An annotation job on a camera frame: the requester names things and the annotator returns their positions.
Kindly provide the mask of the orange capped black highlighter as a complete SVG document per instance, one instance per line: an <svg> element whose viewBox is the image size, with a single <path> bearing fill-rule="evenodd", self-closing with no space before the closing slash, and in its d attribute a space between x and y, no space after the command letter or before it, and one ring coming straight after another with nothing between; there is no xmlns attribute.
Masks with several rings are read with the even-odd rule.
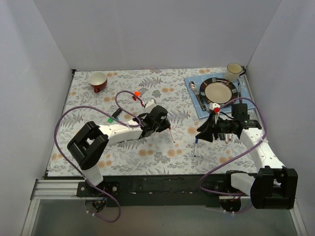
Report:
<svg viewBox="0 0 315 236"><path fill-rule="evenodd" d="M220 138L220 140L225 140L225 135L224 134L222 134L222 133L219 133L219 138Z"/></svg>

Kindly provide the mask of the blue capped white pen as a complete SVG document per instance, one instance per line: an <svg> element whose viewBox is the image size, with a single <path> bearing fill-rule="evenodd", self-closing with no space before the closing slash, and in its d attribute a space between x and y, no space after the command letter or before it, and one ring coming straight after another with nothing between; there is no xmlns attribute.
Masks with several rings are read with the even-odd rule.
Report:
<svg viewBox="0 0 315 236"><path fill-rule="evenodd" d="M193 153L193 156L194 156L194 157L196 157L197 144L198 144L198 139L195 139L195 144L194 144L194 153Z"/></svg>

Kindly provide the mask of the green capped black highlighter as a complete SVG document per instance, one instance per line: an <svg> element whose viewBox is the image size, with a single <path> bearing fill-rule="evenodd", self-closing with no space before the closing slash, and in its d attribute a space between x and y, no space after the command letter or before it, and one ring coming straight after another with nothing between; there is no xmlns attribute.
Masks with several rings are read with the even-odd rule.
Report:
<svg viewBox="0 0 315 236"><path fill-rule="evenodd" d="M122 112L121 108L118 108L113 114L112 117L113 118L117 118L119 116L119 114ZM112 118L108 119L108 122L112 123L114 120Z"/></svg>

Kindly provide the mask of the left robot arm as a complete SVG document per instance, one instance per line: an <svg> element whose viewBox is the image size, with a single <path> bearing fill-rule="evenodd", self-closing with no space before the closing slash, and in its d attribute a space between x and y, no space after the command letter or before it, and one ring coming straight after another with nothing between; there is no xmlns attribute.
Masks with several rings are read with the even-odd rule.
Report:
<svg viewBox="0 0 315 236"><path fill-rule="evenodd" d="M107 146L130 140L139 140L153 133L169 129L168 111L157 105L149 112L129 120L126 126L121 124L96 125L87 122L68 143L67 149L79 164L88 191L95 197L104 193L103 176L97 163Z"/></svg>

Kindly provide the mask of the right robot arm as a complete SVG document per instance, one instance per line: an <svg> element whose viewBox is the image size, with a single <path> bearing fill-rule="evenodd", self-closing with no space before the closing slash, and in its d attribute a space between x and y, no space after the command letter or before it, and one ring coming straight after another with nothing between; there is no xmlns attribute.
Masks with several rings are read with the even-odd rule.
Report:
<svg viewBox="0 0 315 236"><path fill-rule="evenodd" d="M245 103L232 105L232 119L220 118L221 107L210 103L209 117L198 128L199 140L212 142L219 134L234 134L247 148L257 174L227 171L223 182L224 195L250 197L256 209L292 209L298 182L295 169L287 168L265 140L265 128L250 119Z"/></svg>

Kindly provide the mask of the black rimmed beige plate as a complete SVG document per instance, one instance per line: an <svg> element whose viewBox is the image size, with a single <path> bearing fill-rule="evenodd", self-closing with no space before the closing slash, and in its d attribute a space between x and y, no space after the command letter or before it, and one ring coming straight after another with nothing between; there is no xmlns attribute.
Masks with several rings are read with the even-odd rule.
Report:
<svg viewBox="0 0 315 236"><path fill-rule="evenodd" d="M230 81L212 77L201 83L199 94L207 103L224 105L238 97L238 90Z"/></svg>

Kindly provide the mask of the cream enamel mug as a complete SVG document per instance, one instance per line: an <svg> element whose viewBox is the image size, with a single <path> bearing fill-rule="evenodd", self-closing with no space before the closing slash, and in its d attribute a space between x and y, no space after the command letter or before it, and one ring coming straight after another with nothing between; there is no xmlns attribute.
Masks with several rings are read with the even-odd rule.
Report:
<svg viewBox="0 0 315 236"><path fill-rule="evenodd" d="M243 66L237 63L229 63L224 73L224 79L233 83L237 81L238 78L245 73L246 73L246 69Z"/></svg>

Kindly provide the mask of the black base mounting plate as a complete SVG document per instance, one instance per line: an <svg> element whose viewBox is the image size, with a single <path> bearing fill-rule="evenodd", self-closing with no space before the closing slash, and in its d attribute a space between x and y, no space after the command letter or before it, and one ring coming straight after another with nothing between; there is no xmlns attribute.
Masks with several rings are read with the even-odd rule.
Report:
<svg viewBox="0 0 315 236"><path fill-rule="evenodd" d="M219 196L202 191L201 175L105 176L98 185L78 183L77 197L104 198L112 195L122 206L205 206L240 211L249 205L248 197Z"/></svg>

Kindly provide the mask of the red ceramic cup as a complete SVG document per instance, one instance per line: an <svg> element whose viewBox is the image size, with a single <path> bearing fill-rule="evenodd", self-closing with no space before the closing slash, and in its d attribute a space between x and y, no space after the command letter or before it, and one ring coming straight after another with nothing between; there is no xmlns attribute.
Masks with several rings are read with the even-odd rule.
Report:
<svg viewBox="0 0 315 236"><path fill-rule="evenodd" d="M107 76L103 72L94 72L88 77L88 82L93 87L94 92L99 93L107 85Z"/></svg>

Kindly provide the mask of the aluminium frame rail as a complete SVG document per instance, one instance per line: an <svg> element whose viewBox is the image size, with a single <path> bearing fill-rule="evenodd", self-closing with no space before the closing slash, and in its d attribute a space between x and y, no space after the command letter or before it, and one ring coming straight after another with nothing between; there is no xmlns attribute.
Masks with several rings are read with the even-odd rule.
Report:
<svg viewBox="0 0 315 236"><path fill-rule="evenodd" d="M37 180L32 199L36 200L69 200L76 199L80 180Z"/></svg>

